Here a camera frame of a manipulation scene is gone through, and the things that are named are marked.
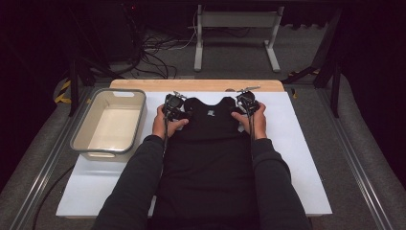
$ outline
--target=white desk leg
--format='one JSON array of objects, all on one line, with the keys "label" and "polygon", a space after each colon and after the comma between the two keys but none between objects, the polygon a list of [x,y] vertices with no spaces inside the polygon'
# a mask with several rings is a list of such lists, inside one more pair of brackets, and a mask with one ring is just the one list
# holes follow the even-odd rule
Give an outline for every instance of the white desk leg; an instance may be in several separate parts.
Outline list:
[{"label": "white desk leg", "polygon": [[197,44],[196,54],[194,56],[194,71],[199,72],[202,69],[203,39],[202,39],[202,6],[197,7]]},{"label": "white desk leg", "polygon": [[280,72],[281,67],[278,64],[277,57],[275,56],[274,52],[274,43],[277,37],[278,28],[280,27],[281,20],[283,15],[283,7],[278,8],[278,15],[274,20],[274,25],[272,26],[272,34],[269,40],[265,40],[263,43],[265,45],[266,53],[268,54],[269,61],[272,65],[272,70],[274,72]]}]

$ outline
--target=black long-sleeve shirt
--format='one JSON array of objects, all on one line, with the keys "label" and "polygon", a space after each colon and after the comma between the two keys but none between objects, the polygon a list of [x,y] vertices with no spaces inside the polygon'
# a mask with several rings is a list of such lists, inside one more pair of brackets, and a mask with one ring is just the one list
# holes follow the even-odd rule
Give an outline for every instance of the black long-sleeve shirt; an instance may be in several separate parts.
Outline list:
[{"label": "black long-sleeve shirt", "polygon": [[[260,229],[310,229],[290,171],[269,139],[252,147]],[[163,169],[163,141],[148,136],[128,161],[93,229],[146,229],[150,202]]]}]

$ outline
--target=white metal stand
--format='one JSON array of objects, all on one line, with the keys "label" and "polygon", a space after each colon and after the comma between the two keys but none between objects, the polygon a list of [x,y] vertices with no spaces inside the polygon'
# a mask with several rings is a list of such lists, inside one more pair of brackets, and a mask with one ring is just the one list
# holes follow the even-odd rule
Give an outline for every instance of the white metal stand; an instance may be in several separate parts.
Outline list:
[{"label": "white metal stand", "polygon": [[203,56],[203,27],[272,27],[272,33],[269,40],[264,41],[266,53],[271,62],[274,72],[280,72],[281,68],[278,64],[275,52],[273,49],[278,28],[281,23],[283,7],[279,7],[278,11],[203,11],[202,6],[197,7],[197,44],[196,54],[194,57],[194,71],[198,72],[202,67]]}]

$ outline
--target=beige container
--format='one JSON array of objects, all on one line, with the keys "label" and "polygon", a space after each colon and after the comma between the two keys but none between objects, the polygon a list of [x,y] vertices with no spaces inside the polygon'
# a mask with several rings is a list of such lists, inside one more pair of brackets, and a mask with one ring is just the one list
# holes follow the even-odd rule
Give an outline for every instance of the beige container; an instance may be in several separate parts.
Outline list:
[{"label": "beige container", "polygon": [[146,99],[141,90],[97,91],[72,137],[72,149],[88,160],[127,162],[140,144]]}]

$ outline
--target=black tank top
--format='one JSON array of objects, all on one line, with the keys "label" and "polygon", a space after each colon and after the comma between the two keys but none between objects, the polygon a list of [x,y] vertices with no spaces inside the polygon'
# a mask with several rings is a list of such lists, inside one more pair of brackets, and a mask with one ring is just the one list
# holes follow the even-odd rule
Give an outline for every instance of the black tank top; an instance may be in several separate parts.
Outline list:
[{"label": "black tank top", "polygon": [[250,137],[231,116],[233,98],[207,105],[185,100],[189,123],[169,139],[152,226],[224,224],[257,229],[259,213]]}]

